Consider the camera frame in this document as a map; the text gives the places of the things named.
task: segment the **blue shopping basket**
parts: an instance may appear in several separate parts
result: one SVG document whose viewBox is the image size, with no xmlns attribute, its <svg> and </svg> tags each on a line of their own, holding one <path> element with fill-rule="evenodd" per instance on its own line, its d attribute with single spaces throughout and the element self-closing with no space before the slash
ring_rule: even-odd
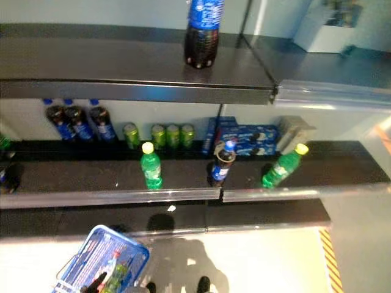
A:
<svg viewBox="0 0 391 293">
<path fill-rule="evenodd" d="M 112 260 L 114 255 L 118 257 L 117 263 L 127 269 L 116 293 L 123 292 L 139 277 L 149 260 L 149 251 L 136 241 L 104 225 L 98 225 L 91 230 L 62 277 L 57 278 L 58 283 L 53 293 L 80 292 L 81 288 L 92 284 L 99 269 Z"/>
</svg>

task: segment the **black shoe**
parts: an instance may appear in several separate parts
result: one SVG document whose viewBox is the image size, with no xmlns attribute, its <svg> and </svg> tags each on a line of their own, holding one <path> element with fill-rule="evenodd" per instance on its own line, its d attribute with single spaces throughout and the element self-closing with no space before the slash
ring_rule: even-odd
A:
<svg viewBox="0 0 391 293">
<path fill-rule="evenodd" d="M 210 291 L 210 280 L 208 277 L 201 277 L 198 282 L 197 293 L 206 293 Z"/>
<path fill-rule="evenodd" d="M 148 283 L 147 289 L 151 293 L 156 293 L 156 285 L 155 285 L 155 283 L 152 283 L 152 282 Z"/>
</svg>

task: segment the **green soda bottle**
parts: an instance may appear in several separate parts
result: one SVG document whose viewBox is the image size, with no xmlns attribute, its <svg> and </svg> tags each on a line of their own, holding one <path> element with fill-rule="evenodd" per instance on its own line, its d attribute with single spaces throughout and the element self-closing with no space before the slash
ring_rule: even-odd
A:
<svg viewBox="0 0 391 293">
<path fill-rule="evenodd" d="M 8 137 L 0 133 L 0 151 L 6 151 L 10 148 L 11 141 Z"/>
<path fill-rule="evenodd" d="M 160 159 L 156 153 L 153 152 L 153 144 L 145 142 L 142 145 L 141 169 L 144 172 L 145 183 L 148 189 L 160 189 L 163 180 L 161 179 Z"/>
<path fill-rule="evenodd" d="M 299 143 L 294 151 L 279 157 L 272 169 L 262 177 L 262 185 L 265 188 L 273 188 L 295 171 L 299 165 L 301 156 L 308 152 L 308 147 Z"/>
</svg>

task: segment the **store shelf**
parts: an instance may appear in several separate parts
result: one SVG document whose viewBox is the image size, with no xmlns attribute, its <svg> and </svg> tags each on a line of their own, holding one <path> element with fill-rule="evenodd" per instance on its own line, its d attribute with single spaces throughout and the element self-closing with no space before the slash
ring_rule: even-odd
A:
<svg viewBox="0 0 391 293">
<path fill-rule="evenodd" d="M 391 112 L 391 53 L 307 53 L 291 39 L 245 38 L 279 86 L 276 106 Z"/>
<path fill-rule="evenodd" d="M 246 42 L 221 34 L 213 67 L 183 60 L 185 31 L 2 24 L 2 98 L 266 104 L 274 84 Z"/>
<path fill-rule="evenodd" d="M 336 187 L 335 191 L 340 189 L 340 192 L 345 189 L 344 194 L 360 188 L 363 193 L 364 189 L 376 192 L 376 188 L 370 186 L 355 187 L 376 183 L 385 183 L 386 187 L 381 185 L 379 188 L 388 190 L 390 178 L 361 143 L 310 142 L 308 146 L 310 152 L 303 157 L 300 167 L 273 191 L 261 189 L 261 177 L 273 160 L 235 162 L 224 184 L 224 195 L 227 194 L 224 200 L 319 198 L 329 196 L 330 187 Z"/>
<path fill-rule="evenodd" d="M 27 144 L 32 148 L 34 142 Z M 85 161 L 81 160 L 83 149 L 64 156 L 59 151 L 61 148 L 58 152 L 48 147 L 27 153 L 28 147 L 19 146 L 14 160 L 16 166 L 20 166 L 21 184 L 15 194 L 0 197 L 0 208 L 217 200 L 220 197 L 220 188 L 210 187 L 207 181 L 212 158 L 197 153 L 161 153 L 164 189 L 148 191 L 139 165 L 140 154 L 125 151 L 123 144 L 106 146 L 106 151 L 97 148 Z M 52 143 L 52 147 L 56 145 L 62 143 Z M 357 190 L 372 194 L 376 187 L 390 192 L 390 178 L 359 142 L 312 142 L 309 147 L 311 152 L 303 158 L 300 168 L 272 192 L 260 189 L 260 184 L 262 174 L 277 157 L 239 157 L 224 184 L 224 201 L 319 198 L 338 193 L 336 190 L 342 195 L 359 194 Z"/>
<path fill-rule="evenodd" d="M 0 237 L 86 235 L 100 224 L 137 237 L 328 226 L 330 218 L 320 200 L 252 204 L 197 200 L 117 206 L 7 209 L 0 213 Z"/>
</svg>

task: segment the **yellow and black striped tape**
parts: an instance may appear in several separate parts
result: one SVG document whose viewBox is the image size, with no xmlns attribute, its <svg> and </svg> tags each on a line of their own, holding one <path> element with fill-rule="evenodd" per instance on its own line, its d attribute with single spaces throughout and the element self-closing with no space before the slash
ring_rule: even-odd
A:
<svg viewBox="0 0 391 293">
<path fill-rule="evenodd" d="M 330 234 L 326 229 L 320 229 L 319 234 L 323 246 L 324 258 L 326 260 L 332 293 L 343 293 L 340 272 L 338 271 L 337 260 L 335 259 L 334 250 L 332 248 Z"/>
</svg>

